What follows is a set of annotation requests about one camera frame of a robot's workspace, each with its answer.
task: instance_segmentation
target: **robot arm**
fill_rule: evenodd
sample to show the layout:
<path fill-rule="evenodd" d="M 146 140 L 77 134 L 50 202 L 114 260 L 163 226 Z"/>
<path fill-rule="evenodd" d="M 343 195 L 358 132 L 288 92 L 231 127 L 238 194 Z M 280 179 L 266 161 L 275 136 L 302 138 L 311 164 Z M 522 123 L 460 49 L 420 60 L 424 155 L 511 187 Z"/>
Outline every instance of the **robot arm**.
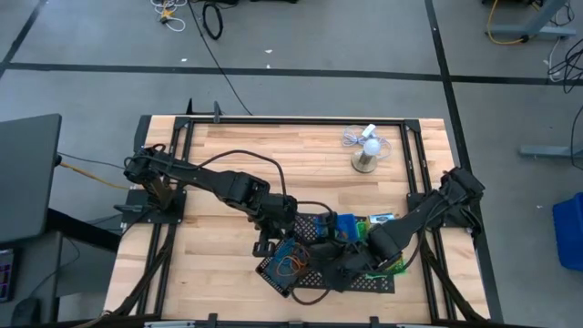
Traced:
<path fill-rule="evenodd" d="M 272 256 L 274 244 L 269 239 L 293 236 L 297 216 L 297 200 L 289 195 L 270 193 L 270 184 L 243 172 L 215 172 L 186 161 L 173 159 L 156 147 L 142 149 L 126 166 L 126 177 L 148 191 L 153 206 L 166 209 L 172 201 L 173 189 L 162 183 L 166 176 L 181 184 L 210 191 L 233 209 L 245 212 L 250 222 L 261 231 L 253 247 L 257 257 Z M 343 292 L 363 272 L 381 272 L 393 264 L 408 246 L 412 236 L 429 222 L 450 210 L 459 210 L 472 200 L 479 200 L 484 186 L 469 172 L 452 169 L 441 179 L 439 190 L 428 193 L 417 208 L 400 220 L 375 225 L 365 241 L 346 243 L 334 238 L 305 245 L 311 253 L 309 266 L 319 272 L 329 287 Z"/>

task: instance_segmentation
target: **black perforated board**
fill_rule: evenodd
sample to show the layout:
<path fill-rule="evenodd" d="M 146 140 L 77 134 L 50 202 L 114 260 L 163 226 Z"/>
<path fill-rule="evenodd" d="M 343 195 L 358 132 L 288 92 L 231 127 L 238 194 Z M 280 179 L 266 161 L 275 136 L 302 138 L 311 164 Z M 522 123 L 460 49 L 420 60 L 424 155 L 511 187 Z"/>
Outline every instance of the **black perforated board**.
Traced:
<path fill-rule="evenodd" d="M 366 218 L 360 217 L 358 221 L 366 220 Z M 301 218 L 296 219 L 296 226 L 294 228 L 294 233 L 299 239 L 303 239 L 304 242 L 315 241 L 317 238 L 317 231 L 315 224 L 309 222 L 314 222 L 315 216 L 311 214 L 302 214 Z M 283 290 L 280 286 L 273 283 L 273 280 L 262 271 L 262 268 L 266 268 L 271 258 L 266 258 L 257 267 L 256 271 L 260 276 L 269 283 L 277 292 L 282 296 L 287 297 L 291 290 Z M 326 289 L 326 285 L 322 280 L 322 276 L 315 271 L 308 271 L 305 276 L 300 278 L 297 282 L 295 288 L 310 288 L 310 289 Z M 376 279 L 366 279 L 364 276 L 358 277 L 351 285 L 348 287 L 347 291 L 351 292 L 378 292 L 378 293 L 394 293 L 394 276 L 388 276 L 385 278 Z"/>

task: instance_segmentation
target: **wire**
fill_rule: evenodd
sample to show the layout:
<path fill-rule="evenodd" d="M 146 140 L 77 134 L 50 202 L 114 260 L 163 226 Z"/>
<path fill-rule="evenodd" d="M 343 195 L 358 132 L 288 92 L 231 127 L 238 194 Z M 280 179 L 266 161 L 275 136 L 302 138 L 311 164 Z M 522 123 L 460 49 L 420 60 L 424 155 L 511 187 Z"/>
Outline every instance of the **wire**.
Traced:
<path fill-rule="evenodd" d="M 290 264 L 291 273 L 281 273 L 280 267 L 282 264 L 287 265 L 287 264 L 284 264 L 285 262 L 288 262 Z M 302 263 L 301 260 L 297 256 L 286 255 L 277 264 L 277 267 L 275 268 L 275 274 L 279 275 L 280 277 L 291 277 L 291 276 L 298 274 L 305 266 L 306 266 L 306 263 Z"/>
<path fill-rule="evenodd" d="M 209 25 L 207 24 L 207 9 L 209 8 L 214 9 L 217 20 L 219 21 L 219 32 L 217 34 L 212 33 L 212 31 L 210 31 Z M 220 9 L 217 4 L 206 2 L 202 7 L 202 27 L 205 31 L 207 31 L 207 34 L 210 36 L 210 38 L 215 41 L 219 40 L 220 36 L 222 36 L 222 31 L 225 29 L 225 25 L 223 24 L 222 14 L 220 13 Z"/>
<path fill-rule="evenodd" d="M 182 32 L 186 29 L 186 23 L 184 20 L 176 18 L 173 15 L 178 7 L 186 5 L 188 0 L 184 0 L 184 3 L 182 4 L 179 4 L 178 1 L 174 0 L 163 0 L 161 4 L 156 4 L 154 0 L 149 0 L 149 2 L 154 6 L 154 11 L 160 14 L 160 23 L 164 24 L 167 28 L 174 32 Z M 170 22 L 180 22 L 182 24 L 182 28 L 172 27 Z"/>
<path fill-rule="evenodd" d="M 33 291 L 30 292 L 30 294 L 28 295 L 28 298 L 32 297 L 35 292 L 52 276 L 54 276 L 55 274 L 57 274 L 59 271 L 63 270 L 64 268 L 66 268 L 67 266 L 73 264 L 75 261 L 77 261 L 79 259 L 79 257 L 81 257 L 81 251 L 79 251 L 79 248 L 75 245 L 74 242 L 72 242 L 68 237 L 64 236 L 65 239 L 67 239 L 71 245 L 75 248 L 75 251 L 77 252 L 77 255 L 71 259 L 70 261 L 68 261 L 67 263 L 60 265 L 58 268 L 56 268 L 53 272 L 51 272 L 50 274 L 48 274 L 45 278 L 43 278 L 42 281 L 40 281 L 38 283 L 38 285 L 33 289 Z"/>
<path fill-rule="evenodd" d="M 359 126 L 348 126 L 346 128 L 344 128 L 343 131 L 343 146 L 345 147 L 351 147 L 354 146 L 356 144 L 359 145 L 364 145 L 364 143 L 366 142 L 366 140 L 368 140 L 369 138 L 366 137 L 358 137 L 356 136 L 356 133 L 354 133 L 353 128 L 361 128 L 363 131 L 365 130 L 365 128 L 363 127 L 359 127 Z M 386 153 L 385 155 L 377 155 L 378 159 L 386 159 L 389 156 L 391 156 L 391 154 L 393 153 L 393 145 L 391 145 L 391 143 L 389 142 L 389 140 L 387 140 L 385 137 L 378 137 L 378 136 L 374 136 L 374 137 L 370 137 L 370 138 L 376 138 L 379 143 L 381 144 L 381 147 L 384 145 L 387 146 L 387 148 L 389 149 L 388 153 Z"/>
<path fill-rule="evenodd" d="M 545 64 L 547 64 L 547 72 L 550 72 L 552 67 L 553 67 L 553 55 L 555 54 L 555 50 L 557 49 L 558 44 L 560 43 L 561 38 L 558 37 L 557 41 L 555 42 L 555 45 L 553 46 L 553 48 L 550 50 L 550 53 L 548 54 L 547 60 L 544 60 L 543 62 Z M 560 82 L 563 80 L 563 78 L 555 78 L 555 76 L 560 75 L 560 72 L 553 72 L 553 74 L 548 74 L 548 78 L 552 81 L 552 82 Z"/>
<path fill-rule="evenodd" d="M 581 106 L 581 108 L 577 112 L 575 118 L 573 119 L 573 126 L 571 127 L 571 147 L 570 147 L 571 165 L 573 165 L 573 167 L 575 167 L 577 169 L 581 169 L 581 170 L 583 170 L 583 167 L 580 167 L 579 165 L 577 165 L 577 163 L 575 163 L 575 154 L 573 152 L 573 138 L 575 137 L 575 125 L 577 124 L 577 120 L 579 119 L 579 115 L 581 115 L 582 111 L 583 111 L 583 106 Z"/>
<path fill-rule="evenodd" d="M 69 155 L 69 154 L 66 154 L 66 153 L 64 153 L 64 152 L 60 152 L 60 151 L 58 151 L 58 152 L 57 152 L 57 154 L 59 154 L 59 155 L 61 155 L 61 156 L 68 157 L 68 158 L 71 158 L 71 159 L 82 160 L 82 161 L 85 161 L 85 162 L 88 162 L 88 163 L 95 163 L 95 164 L 107 165 L 107 166 L 110 166 L 110 167 L 112 167 L 112 168 L 116 168 L 116 169 L 124 169 L 123 167 L 121 167 L 121 166 L 119 166 L 119 165 L 116 165 L 116 164 L 111 164 L 111 163 L 107 163 L 107 162 L 104 162 L 104 161 L 101 161 L 101 160 L 94 160 L 94 159 L 82 159 L 82 158 L 80 158 L 80 157 L 73 156 L 73 155 Z"/>
<path fill-rule="evenodd" d="M 134 224 L 138 223 L 140 220 L 142 220 L 144 217 L 146 217 L 146 215 L 150 214 L 154 209 L 148 209 L 148 210 L 144 210 L 143 212 L 141 212 L 141 214 L 138 215 L 138 217 L 133 221 L 130 222 L 126 228 L 124 228 L 124 230 L 121 232 L 121 237 L 123 237 L 126 233 L 128 233 L 129 228 L 133 227 Z"/>
<path fill-rule="evenodd" d="M 270 162 L 271 164 L 275 165 L 275 167 L 277 168 L 279 174 L 280 174 L 280 180 L 281 180 L 281 193 L 283 194 L 283 197 L 287 196 L 287 189 L 285 187 L 285 177 L 283 176 L 283 169 L 281 168 L 280 163 L 278 163 L 275 159 L 270 159 L 268 157 L 262 156 L 260 154 L 254 153 L 252 151 L 248 151 L 248 150 L 242 150 L 242 149 L 234 149 L 234 150 L 230 150 L 230 151 L 226 151 L 224 153 L 220 153 L 219 155 L 215 155 L 213 157 L 211 157 L 210 159 L 207 159 L 205 161 L 203 161 L 202 163 L 200 163 L 199 165 L 195 165 L 193 164 L 192 166 L 184 166 L 184 165 L 171 165 L 172 168 L 178 168 L 178 169 L 188 169 L 188 170 L 194 170 L 194 169 L 202 169 L 203 167 L 205 167 L 206 165 L 210 164 L 211 162 L 223 158 L 225 156 L 229 156 L 231 154 L 246 154 L 249 156 L 253 156 L 254 158 L 258 158 L 258 159 L 263 159 L 266 160 L 268 162 Z M 124 159 L 124 165 L 127 166 L 128 165 L 128 159 L 150 159 L 153 160 L 155 162 L 158 162 L 160 164 L 165 164 L 165 165 L 169 165 L 170 163 L 168 163 L 165 160 L 162 159 L 156 159 L 153 158 L 151 156 L 144 156 L 144 155 L 138 155 L 135 157 L 128 157 L 126 159 Z"/>
<path fill-rule="evenodd" d="M 583 38 L 578 40 L 575 45 L 573 45 L 565 54 L 565 59 L 560 63 L 551 67 L 547 74 L 549 76 L 555 75 L 557 72 L 563 72 L 563 92 L 568 94 L 573 90 L 578 84 L 578 81 L 583 76 L 583 67 L 578 66 L 578 61 L 583 55 L 583 48 L 578 49 L 581 43 L 583 42 Z"/>
<path fill-rule="evenodd" d="M 492 5 L 492 10 L 490 10 L 490 15 L 488 16 L 488 24 L 487 24 L 487 32 L 488 32 L 488 37 L 490 38 L 490 41 L 492 41 L 493 43 L 497 44 L 497 45 L 501 45 L 501 46 L 511 46 L 511 45 L 517 45 L 520 43 L 524 43 L 525 39 L 524 38 L 519 38 L 518 40 L 514 40 L 514 41 L 498 41 L 496 39 L 494 39 L 494 37 L 492 36 L 492 31 L 490 30 L 490 26 L 492 25 L 492 17 L 494 16 L 494 12 L 496 11 L 496 5 L 498 5 L 498 0 L 494 0 L 494 4 Z"/>
<path fill-rule="evenodd" d="M 87 172 L 85 170 L 82 170 L 82 169 L 76 168 L 74 166 L 68 165 L 68 164 L 66 164 L 64 162 L 61 162 L 59 165 L 62 166 L 62 167 L 64 167 L 64 168 L 67 168 L 67 169 L 72 169 L 73 171 L 75 171 L 75 172 L 77 172 L 77 173 L 79 173 L 81 175 L 84 175 L 84 176 L 86 176 L 88 178 L 91 178 L 91 179 L 93 179 L 95 181 L 99 181 L 99 182 L 101 182 L 101 183 L 103 183 L 105 185 L 108 185 L 111 188 L 116 188 L 116 189 L 121 189 L 121 190 L 129 190 L 129 188 L 127 188 L 127 187 L 122 187 L 122 186 L 118 186 L 116 184 L 107 182 L 107 181 L 105 181 L 103 179 L 100 179 L 100 178 L 94 176 L 93 174 L 91 174 L 91 173 L 89 173 L 89 172 Z"/>
<path fill-rule="evenodd" d="M 328 210 L 328 213 L 330 214 L 330 221 L 324 221 L 324 222 L 314 222 L 311 220 L 306 220 L 304 217 L 302 217 L 301 215 L 297 214 L 297 217 L 302 218 L 302 220 L 304 220 L 304 222 L 309 222 L 312 223 L 313 225 L 320 225 L 321 227 L 327 227 L 329 224 L 332 224 L 331 220 L 334 220 L 334 211 L 330 208 L 330 206 L 319 202 L 319 201 L 315 201 L 315 200 L 301 200 L 298 201 L 298 205 L 319 205 L 322 206 L 323 208 Z"/>
<path fill-rule="evenodd" d="M 413 260 L 415 259 L 415 257 L 419 253 L 419 250 L 421 249 L 421 244 L 423 242 L 425 242 L 425 235 L 424 234 L 425 234 L 425 229 L 427 228 L 427 224 L 429 223 L 429 221 L 431 221 L 435 218 L 435 217 L 432 217 L 431 215 L 434 213 L 435 209 L 437 209 L 437 206 L 441 205 L 444 202 L 445 202 L 444 200 L 437 202 L 433 206 L 433 208 L 429 211 L 429 214 L 427 215 L 427 220 L 425 220 L 425 223 L 423 224 L 423 228 L 421 228 L 421 230 L 419 230 L 421 233 L 419 234 L 419 240 L 417 241 L 417 246 L 415 246 L 413 254 L 411 254 L 411 258 L 409 258 L 407 263 L 403 266 L 403 268 L 402 268 L 403 271 L 409 269 L 409 267 L 413 263 Z"/>
<path fill-rule="evenodd" d="M 98 225 L 98 224 L 100 224 L 100 223 L 103 223 L 103 222 L 105 222 L 105 221 L 109 221 L 109 220 L 113 220 L 113 219 L 115 219 L 116 217 L 118 217 L 118 216 L 121 216 L 121 215 L 123 215 L 123 214 L 116 214 L 116 215 L 112 215 L 112 216 L 110 216 L 110 217 L 108 217 L 108 218 L 105 218 L 105 219 L 103 219 L 103 220 L 99 220 L 99 221 L 97 221 L 97 222 L 93 222 L 93 223 L 89 223 L 89 224 L 91 224 L 92 226 L 97 226 L 97 225 Z"/>
<path fill-rule="evenodd" d="M 298 298 L 298 296 L 295 294 L 295 290 L 291 290 L 291 297 L 293 298 L 294 301 L 296 301 L 297 303 L 299 303 L 301 305 L 314 305 L 317 302 L 323 300 L 324 297 L 328 296 L 329 293 L 330 293 L 330 289 L 326 289 L 324 291 L 324 293 L 322 295 L 320 295 L 317 299 L 306 302 L 306 301 L 300 300 Z"/>
<path fill-rule="evenodd" d="M 245 109 L 245 111 L 250 116 L 253 116 L 253 114 L 247 109 L 247 106 L 245 106 L 245 104 L 243 103 L 243 101 L 240 99 L 239 94 L 237 93 L 237 91 L 235 90 L 235 87 L 230 82 L 229 77 L 227 77 L 227 74 L 225 73 L 225 71 L 219 65 L 219 61 L 217 60 L 217 58 L 215 57 L 215 55 L 212 53 L 212 50 L 210 50 L 209 44 L 207 43 L 207 39 L 206 39 L 206 37 L 204 37 L 204 34 L 202 33 L 202 30 L 200 29 L 199 22 L 197 20 L 197 15 L 194 13 L 194 9 L 192 8 L 192 5 L 190 4 L 190 1 L 187 1 L 187 3 L 189 4 L 190 12 L 192 13 L 192 19 L 194 19 L 194 24 L 196 24 L 197 29 L 199 30 L 199 34 L 200 34 L 200 37 L 202 38 L 202 42 L 204 43 L 204 46 L 209 51 L 210 57 L 212 57 L 212 60 L 215 62 L 215 65 L 219 69 L 220 73 L 227 80 L 227 83 L 229 84 L 230 89 L 232 90 L 232 92 L 235 95 L 235 97 L 237 98 L 237 100 L 239 100 L 240 105 L 243 106 L 243 108 Z"/>
<path fill-rule="evenodd" d="M 239 5 L 239 1 L 238 1 L 238 2 L 236 2 L 235 4 L 233 4 L 233 5 L 229 5 L 229 6 L 222 6 L 222 5 L 220 5 L 219 3 L 215 3 L 215 5 L 217 5 L 217 7 L 218 7 L 218 8 L 220 8 L 220 9 L 222 9 L 222 10 L 227 10 L 227 9 L 231 9 L 231 8 L 234 8 L 234 7 L 236 7 L 237 5 Z"/>
<path fill-rule="evenodd" d="M 102 312 L 97 318 L 86 322 L 86 323 L 81 323 L 79 325 L 74 326 L 73 328 L 90 328 L 93 327 L 94 325 L 100 323 L 105 317 L 111 315 L 111 311 L 104 311 Z"/>
<path fill-rule="evenodd" d="M 566 26 L 568 24 L 570 24 L 571 22 L 573 22 L 573 20 L 575 19 L 575 10 L 573 10 L 573 8 L 571 7 L 571 0 L 568 0 L 564 5 L 564 8 L 567 9 L 567 22 L 565 23 L 558 23 L 558 11 L 555 14 L 555 18 L 551 19 L 550 22 L 555 25 L 555 26 Z"/>

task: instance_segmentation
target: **gray floor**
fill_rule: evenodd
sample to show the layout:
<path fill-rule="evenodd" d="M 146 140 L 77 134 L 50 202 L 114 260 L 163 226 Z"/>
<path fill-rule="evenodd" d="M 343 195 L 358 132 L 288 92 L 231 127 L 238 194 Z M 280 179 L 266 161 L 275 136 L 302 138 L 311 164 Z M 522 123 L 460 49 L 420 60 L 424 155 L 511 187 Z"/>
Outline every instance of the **gray floor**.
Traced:
<path fill-rule="evenodd" d="M 36 0 L 0 0 L 0 57 L 35 5 Z M 195 7 L 200 12 L 200 4 Z M 573 7 L 583 15 L 580 2 Z M 479 0 L 435 0 L 451 74 L 545 77 L 543 59 L 553 41 L 492 45 L 482 33 L 488 8 Z M 495 20 L 524 21 L 533 12 L 502 5 Z M 210 46 L 224 67 L 439 74 L 423 0 L 301 0 L 297 5 L 243 1 L 223 14 L 225 34 Z M 183 33 L 156 23 L 147 0 L 50 0 L 13 62 L 213 67 L 188 9 L 180 8 L 177 17 L 187 22 Z M 576 18 L 573 26 L 583 36 L 583 19 Z M 560 46 L 556 60 L 577 40 Z M 441 82 L 230 79 L 255 114 L 444 118 L 455 149 Z M 521 159 L 517 148 L 566 144 L 571 120 L 583 105 L 580 90 L 568 96 L 554 86 L 454 84 L 454 90 L 474 172 L 487 187 L 482 209 L 506 322 L 579 326 L 583 273 L 568 271 L 557 261 L 551 208 L 580 191 L 583 172 L 564 161 Z M 7 70 L 0 79 L 0 120 L 60 113 L 61 151 L 120 163 L 131 154 L 140 115 L 181 113 L 190 97 L 196 110 L 210 110 L 218 100 L 226 113 L 244 114 L 218 75 Z M 115 169 L 70 161 L 128 185 Z M 57 210 L 93 220 L 115 214 L 112 205 L 124 200 L 123 191 L 56 170 L 51 206 Z M 64 319 L 99 312 L 113 266 L 110 254 L 83 245 L 81 252 L 81 260 L 61 275 L 59 294 L 90 293 L 63 302 Z M 66 250 L 64 261 L 67 256 L 73 252 Z M 87 279 L 94 282 L 89 288 Z"/>

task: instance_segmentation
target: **yellow cable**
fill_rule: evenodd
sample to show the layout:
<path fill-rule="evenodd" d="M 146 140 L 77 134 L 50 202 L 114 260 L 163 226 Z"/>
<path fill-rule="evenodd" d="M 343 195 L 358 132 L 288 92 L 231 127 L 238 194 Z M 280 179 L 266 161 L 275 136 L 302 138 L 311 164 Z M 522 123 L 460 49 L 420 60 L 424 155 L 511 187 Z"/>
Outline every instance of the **yellow cable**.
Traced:
<path fill-rule="evenodd" d="M 492 5 L 492 10 L 490 10 L 490 16 L 488 17 L 487 32 L 488 32 L 488 37 L 490 38 L 490 41 L 492 41 L 493 43 L 495 43 L 497 45 L 501 45 L 501 46 L 511 46 L 511 45 L 517 45 L 517 44 L 522 43 L 524 41 L 522 38 L 519 38 L 518 40 L 514 40 L 514 41 L 498 41 L 498 40 L 494 39 L 494 37 L 492 36 L 492 32 L 490 31 L 490 25 L 492 24 L 492 17 L 494 16 L 494 12 L 496 11 L 497 4 L 498 4 L 498 0 L 494 0 L 494 4 Z"/>
<path fill-rule="evenodd" d="M 103 179 L 100 179 L 100 178 L 98 178 L 98 177 L 94 176 L 93 174 L 91 174 L 91 173 L 89 173 L 89 172 L 87 172 L 87 171 L 85 171 L 85 170 L 82 170 L 82 169 L 76 168 L 76 167 L 74 167 L 74 166 L 71 166 L 71 165 L 68 165 L 68 164 L 66 164 L 66 163 L 63 163 L 63 162 L 61 162 L 61 164 L 60 164 L 60 165 L 61 165 L 62 167 L 64 167 L 64 168 L 67 168 L 67 169 L 72 169 L 73 171 L 75 171 L 75 172 L 77 172 L 77 173 L 79 173 L 79 174 L 82 174 L 82 175 L 84 175 L 84 176 L 86 176 L 86 177 L 88 177 L 88 178 L 91 178 L 91 179 L 94 179 L 94 180 L 96 180 L 96 181 L 99 181 L 99 182 L 101 182 L 101 183 L 103 183 L 103 184 L 106 184 L 106 185 L 108 185 L 108 186 L 109 186 L 109 187 L 111 187 L 111 188 L 117 188 L 117 189 L 121 189 L 121 190 L 129 190 L 129 188 L 122 187 L 122 186 L 118 186 L 118 185 L 115 185 L 115 184 L 113 184 L 113 183 L 109 183 L 109 182 L 107 182 L 107 181 L 105 181 L 105 180 L 103 180 Z"/>

